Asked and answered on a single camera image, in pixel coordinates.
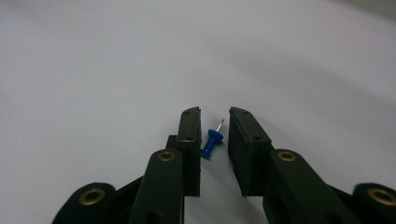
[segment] white surface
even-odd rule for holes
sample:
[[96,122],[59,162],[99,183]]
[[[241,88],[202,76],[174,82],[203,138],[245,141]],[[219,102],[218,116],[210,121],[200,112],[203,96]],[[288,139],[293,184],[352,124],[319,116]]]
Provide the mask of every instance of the white surface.
[[[181,111],[252,112],[329,184],[396,189],[394,1],[0,2],[0,222],[51,223],[91,182],[141,176]],[[185,223],[266,223],[224,145]]]

